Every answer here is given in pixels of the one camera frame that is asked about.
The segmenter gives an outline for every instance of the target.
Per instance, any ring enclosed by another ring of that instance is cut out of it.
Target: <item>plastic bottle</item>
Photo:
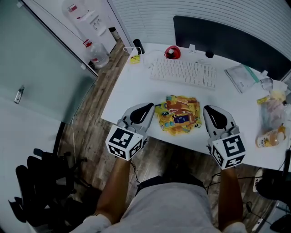
[[[273,147],[279,145],[286,138],[285,135],[286,128],[280,126],[277,130],[269,131],[256,138],[256,146],[259,148],[262,147]]]
[[[84,42],[87,50],[87,55],[93,62],[95,68],[101,69],[109,62],[109,57],[106,54],[105,48],[102,44],[92,44],[89,40]]]

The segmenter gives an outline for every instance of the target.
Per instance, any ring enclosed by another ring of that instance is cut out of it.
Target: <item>person's arm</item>
[[[218,225],[223,231],[227,226],[242,222],[243,205],[241,189],[234,168],[221,171],[218,204]]]
[[[112,224],[120,221],[125,211],[130,161],[117,158],[109,179],[99,197],[95,214],[102,214]]]

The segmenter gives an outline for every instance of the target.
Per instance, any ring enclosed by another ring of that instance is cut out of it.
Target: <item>water bottle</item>
[[[109,62],[109,56],[106,54],[105,48],[102,44],[92,44],[89,40],[84,42],[86,52],[90,60],[93,62],[95,68],[101,69]]]

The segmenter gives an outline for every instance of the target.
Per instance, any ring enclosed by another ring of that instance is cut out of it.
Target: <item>black monitor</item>
[[[280,80],[291,69],[291,61],[260,39],[221,23],[187,16],[174,16],[176,45],[212,51]]]

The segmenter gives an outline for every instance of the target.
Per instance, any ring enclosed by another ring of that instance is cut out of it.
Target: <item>white desk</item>
[[[217,68],[215,90],[155,81],[150,79],[151,69],[148,66],[154,58],[164,55],[162,52],[153,50],[165,51],[169,45],[143,44],[143,46],[145,49],[144,62],[132,65],[128,61],[124,66],[102,113],[102,119],[116,124],[129,107],[145,102],[159,104],[165,101],[167,95],[195,97],[201,106],[201,128],[193,129],[189,134],[172,136],[161,130],[158,119],[154,116],[147,131],[148,135],[181,147],[209,154],[206,148],[209,135],[206,131],[202,110],[205,105],[218,106],[233,116],[240,131],[245,135],[247,154],[243,162],[257,167],[279,169],[285,159],[287,140],[276,147],[256,147],[255,138],[261,125],[256,100],[265,97],[268,92],[263,90],[259,83],[256,83],[246,93],[240,94],[224,72],[224,69],[236,66],[239,64],[238,62],[216,55],[210,59],[205,56],[204,52],[189,53],[187,49],[180,48],[180,60],[195,62],[204,59],[205,63]]]

